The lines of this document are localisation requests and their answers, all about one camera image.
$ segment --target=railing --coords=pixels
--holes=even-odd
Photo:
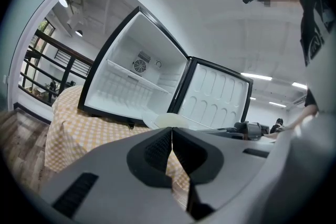
[[[65,52],[61,50],[57,50],[57,53],[55,55],[55,59],[65,63],[66,65],[69,63],[70,58],[71,58],[70,55],[66,54]],[[76,69],[79,72],[84,73],[85,75],[88,75],[88,73],[90,72],[91,66],[76,59],[73,63],[72,68]]]
[[[32,46],[29,46],[26,54],[26,59],[24,60],[24,62],[26,63],[25,73],[20,73],[23,77],[23,85],[19,85],[19,88],[28,93],[30,96],[34,97],[35,99],[41,101],[42,103],[51,106],[53,103],[52,97],[59,96],[65,88],[73,86],[75,84],[75,82],[73,81],[67,82],[69,74],[86,80],[86,76],[92,67],[93,61],[68,48],[61,42],[53,39],[52,37],[44,34],[40,30],[36,30],[35,36],[37,36],[39,39],[44,40],[50,46],[56,48],[57,51],[56,53],[54,52],[54,55],[49,54],[48,56],[48,53],[46,53],[46,51],[48,51],[48,49],[50,48],[48,48],[44,52],[40,52]],[[30,62],[32,58],[39,59],[38,64],[35,65]],[[50,74],[47,70],[43,69],[42,64],[38,66],[41,58],[44,59],[44,65],[46,65],[47,63],[47,66],[52,66],[56,68],[56,73],[63,72],[62,77],[55,74]],[[28,67],[34,70],[33,77],[30,77],[27,74]],[[46,81],[46,79],[50,80],[50,84],[41,83],[41,81],[38,81],[38,79],[36,79],[36,71],[38,71],[38,74],[41,73],[43,74],[43,76],[45,76],[44,81]],[[25,88],[26,81],[31,82],[32,85],[31,87],[29,87],[31,88],[31,91]]]

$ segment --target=refrigerator door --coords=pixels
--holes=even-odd
[[[253,81],[225,67],[192,58],[174,109],[194,130],[233,127],[246,118]]]
[[[118,121],[143,123],[166,113],[181,85],[188,56],[148,10],[137,7],[98,53],[78,108]]]

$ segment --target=fridge shelf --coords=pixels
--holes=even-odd
[[[123,68],[122,66],[120,66],[120,65],[118,65],[118,64],[116,64],[116,63],[114,63],[114,62],[112,62],[108,59],[106,61],[107,61],[107,64],[108,64],[109,67],[113,68],[114,70],[116,70],[120,73],[123,73],[123,74],[127,75],[128,77],[131,77],[133,80],[138,81],[139,84],[147,86],[147,87],[149,87],[150,89],[153,89],[153,90],[159,90],[159,91],[162,91],[162,92],[165,92],[165,93],[169,93],[165,89],[162,89],[161,87],[155,85],[153,82],[150,82],[149,80],[144,79],[143,77],[134,74],[130,70],[127,70],[126,68]]]

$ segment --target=ceiling light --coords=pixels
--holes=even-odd
[[[261,75],[248,74],[248,73],[240,73],[240,74],[242,74],[243,76],[249,77],[249,78],[272,80],[272,77],[265,77]]]
[[[307,85],[299,84],[299,83],[296,83],[296,82],[293,82],[292,86],[303,88],[305,90],[307,89]]]
[[[273,103],[273,102],[269,102],[270,104],[273,104],[273,105],[277,105],[277,106],[280,106],[282,108],[285,108],[286,106],[284,104],[278,104],[278,103]]]
[[[83,36],[83,31],[82,30],[77,30],[75,33],[80,37]]]
[[[69,5],[69,0],[59,0],[58,2],[65,8]]]

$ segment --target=tiled floor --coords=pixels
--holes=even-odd
[[[39,192],[55,172],[44,166],[49,125],[21,109],[0,114],[0,148],[14,178]]]

